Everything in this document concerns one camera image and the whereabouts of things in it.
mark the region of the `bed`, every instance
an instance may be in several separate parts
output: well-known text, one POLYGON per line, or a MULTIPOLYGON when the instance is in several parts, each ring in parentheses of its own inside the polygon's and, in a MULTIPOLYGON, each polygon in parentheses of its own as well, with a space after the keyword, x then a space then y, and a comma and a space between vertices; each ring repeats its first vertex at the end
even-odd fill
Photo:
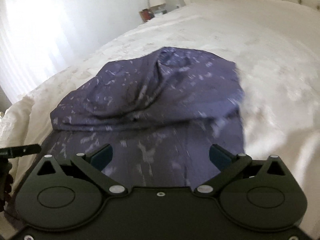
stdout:
MULTIPOLYGON (((185 0, 187 6, 107 43, 79 65, 51 77, 6 112, 0 147, 41 144, 50 112, 110 61, 162 47, 199 49, 236 63, 245 152, 279 155, 308 198, 301 228, 320 236, 320 0, 185 0)), ((12 160, 13 190, 34 156, 12 160)), ((0 234, 14 229, 0 217, 0 234)))

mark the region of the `sheer curtain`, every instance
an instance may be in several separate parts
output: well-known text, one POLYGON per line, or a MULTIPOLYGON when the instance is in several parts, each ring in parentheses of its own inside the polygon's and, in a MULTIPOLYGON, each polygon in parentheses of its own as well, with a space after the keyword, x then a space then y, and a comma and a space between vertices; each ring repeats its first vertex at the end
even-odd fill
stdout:
POLYGON ((147 0, 0 0, 0 85, 12 103, 141 24, 147 0))

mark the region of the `purple fabric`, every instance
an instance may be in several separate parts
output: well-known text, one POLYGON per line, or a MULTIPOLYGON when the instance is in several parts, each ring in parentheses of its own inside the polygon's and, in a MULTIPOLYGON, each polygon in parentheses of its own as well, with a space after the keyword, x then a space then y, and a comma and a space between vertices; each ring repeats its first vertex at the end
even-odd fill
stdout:
POLYGON ((212 53, 162 48, 107 63, 51 113, 42 153, 66 159, 110 143, 103 173, 130 188, 195 188, 219 173, 209 148, 244 152, 235 63, 212 53))

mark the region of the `black cable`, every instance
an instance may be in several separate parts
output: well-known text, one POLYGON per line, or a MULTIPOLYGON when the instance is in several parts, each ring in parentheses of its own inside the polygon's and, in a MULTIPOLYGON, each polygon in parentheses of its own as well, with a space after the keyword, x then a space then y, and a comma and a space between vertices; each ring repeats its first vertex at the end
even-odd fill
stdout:
POLYGON ((14 218, 15 220, 20 221, 19 218, 17 218, 17 217, 15 217, 14 215, 10 214, 7 210, 5 210, 4 213, 6 213, 6 214, 9 215, 10 217, 14 218))

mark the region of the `bedsheet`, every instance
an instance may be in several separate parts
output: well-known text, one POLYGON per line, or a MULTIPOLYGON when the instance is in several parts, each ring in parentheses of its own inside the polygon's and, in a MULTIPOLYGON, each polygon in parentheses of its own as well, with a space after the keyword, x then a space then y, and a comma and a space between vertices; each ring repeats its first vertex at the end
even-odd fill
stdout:
MULTIPOLYGON (((46 154, 66 160, 111 144, 101 171, 126 188, 194 190, 219 174, 212 144, 244 152, 242 98, 235 63, 206 51, 167 47, 109 62, 51 112, 53 132, 19 186, 46 154)), ((5 218, 21 230, 15 200, 5 218)))
MULTIPOLYGON (((0 147, 42 143, 52 131, 50 112, 109 61, 141 57, 161 47, 212 52, 239 69, 246 153, 255 159, 281 156, 308 198, 301 228, 319 237, 319 26, 319 12, 285 1, 191 4, 125 33, 26 95, 2 120, 0 147)), ((13 189, 33 160, 12 160, 13 189)))

